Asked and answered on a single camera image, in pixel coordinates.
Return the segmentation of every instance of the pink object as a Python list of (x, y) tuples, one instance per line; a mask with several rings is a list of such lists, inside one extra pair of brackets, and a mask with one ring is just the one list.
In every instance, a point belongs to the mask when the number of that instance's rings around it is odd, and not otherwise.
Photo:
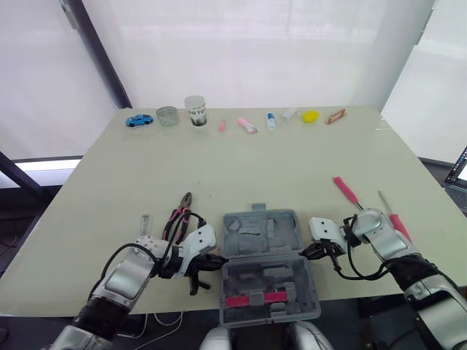
[(287, 302), (287, 292), (272, 292), (264, 293), (264, 303), (286, 303)]
[(250, 306), (250, 297), (248, 295), (243, 297), (227, 297), (225, 299), (225, 306), (227, 308), (244, 308)]
[(399, 219), (399, 216), (397, 214), (391, 214), (389, 216), (389, 220), (391, 220), (391, 222), (394, 225), (394, 228), (397, 231), (401, 232), (404, 236), (406, 236), (406, 238), (409, 240), (409, 242), (412, 242), (412, 240), (410, 239), (409, 233), (407, 232), (406, 227), (402, 223), (401, 219)]
[(243, 127), (248, 133), (257, 133), (258, 128), (256, 128), (254, 125), (250, 124), (245, 118), (239, 118), (236, 120), (236, 122)]
[[(286, 302), (287, 292), (264, 293), (264, 303), (266, 305)], [(225, 299), (225, 306), (227, 308), (246, 308), (247, 306), (250, 306), (250, 296), (244, 295), (240, 297), (227, 297)]]
[(225, 119), (222, 119), (222, 122), (219, 124), (219, 132), (223, 133), (225, 131)]
[(358, 203), (358, 198), (357, 196), (354, 194), (354, 192), (352, 192), (352, 190), (345, 184), (344, 180), (341, 179), (340, 176), (336, 176), (336, 177), (333, 177), (333, 181), (334, 183), (337, 185), (337, 187), (342, 191), (342, 193), (345, 194), (345, 196), (347, 197), (347, 199), (349, 201), (351, 201), (352, 203), (354, 204), (357, 204)]

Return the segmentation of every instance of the blue toy car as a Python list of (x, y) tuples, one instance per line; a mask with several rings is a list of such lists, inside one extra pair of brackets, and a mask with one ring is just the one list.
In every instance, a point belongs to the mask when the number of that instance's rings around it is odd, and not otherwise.
[(129, 126), (130, 128), (136, 126), (136, 125), (143, 125), (143, 124), (149, 124), (153, 122), (153, 117), (151, 117), (148, 114), (137, 114), (134, 117), (129, 117), (125, 124), (126, 126)]

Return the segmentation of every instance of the metal rod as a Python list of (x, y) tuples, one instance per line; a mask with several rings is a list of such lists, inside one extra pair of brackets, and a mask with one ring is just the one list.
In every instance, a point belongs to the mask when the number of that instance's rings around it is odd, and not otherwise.
[(107, 90), (112, 96), (115, 106), (119, 109), (132, 108), (125, 88), (115, 72), (112, 62), (110, 62), (109, 56), (89, 18), (85, 5), (81, 0), (60, 0), (60, 4), (72, 28), (78, 30), (78, 34), (107, 86)]
[(143, 215), (141, 218), (141, 231), (139, 233), (141, 236), (147, 235), (147, 221), (148, 220), (149, 220), (149, 215)]
[(29, 177), (2, 152), (0, 152), (0, 171), (41, 204), (48, 205), (52, 201), (53, 195), (51, 193)]
[(385, 194), (382, 191), (378, 191), (378, 195), (381, 198), (382, 203), (385, 205), (385, 207), (386, 207), (387, 211), (389, 212), (389, 214), (392, 214), (393, 211), (391, 210), (391, 207), (389, 206), (389, 203), (386, 201)]

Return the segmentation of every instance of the plastic cup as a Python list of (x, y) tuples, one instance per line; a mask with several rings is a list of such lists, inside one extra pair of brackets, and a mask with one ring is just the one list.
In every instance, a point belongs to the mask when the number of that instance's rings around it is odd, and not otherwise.
[(185, 99), (185, 107), (194, 126), (199, 127), (207, 124), (206, 101), (203, 96), (188, 96)]
[(174, 126), (180, 121), (180, 118), (178, 117), (178, 111), (175, 107), (161, 107), (155, 111), (155, 115), (158, 116), (159, 123), (162, 126)]

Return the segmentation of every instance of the table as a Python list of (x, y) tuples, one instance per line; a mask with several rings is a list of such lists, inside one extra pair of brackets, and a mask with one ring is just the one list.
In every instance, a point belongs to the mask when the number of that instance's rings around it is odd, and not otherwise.
[[(383, 190), (425, 257), (466, 284), (465, 217), (379, 112), (350, 106), (348, 116), (325, 125), (323, 120), (339, 108), (314, 108), (321, 118), (309, 125), (299, 117), (277, 117), (274, 131), (266, 129), (266, 109), (210, 109), (202, 130), (188, 125), (184, 110), (173, 128), (155, 121), (129, 129), (127, 117), (155, 114), (154, 109), (120, 110), (0, 279), (0, 313), (75, 315), (109, 256), (139, 235), (141, 216), (150, 215), (148, 230), (160, 237), (187, 191), (193, 193), (192, 210), (214, 227), (218, 242), (225, 213), (264, 202), (268, 209), (295, 210), (308, 245), (310, 217), (341, 222), (356, 211), (332, 176), (342, 176), (364, 206), (383, 209), (377, 194)], [(283, 109), (272, 111), (279, 116)], [(235, 123), (237, 117), (247, 118), (260, 132), (246, 133)], [(217, 130), (222, 119), (225, 133)], [(354, 256), (363, 273), (379, 266), (369, 245), (358, 247)], [(347, 259), (339, 261), (351, 273)], [(321, 300), (401, 292), (390, 276), (345, 281), (328, 258), (310, 263)], [(187, 278), (153, 279), (133, 312), (218, 308), (220, 274), (201, 273), (200, 279), (212, 289), (200, 289), (194, 297), (188, 294)]]

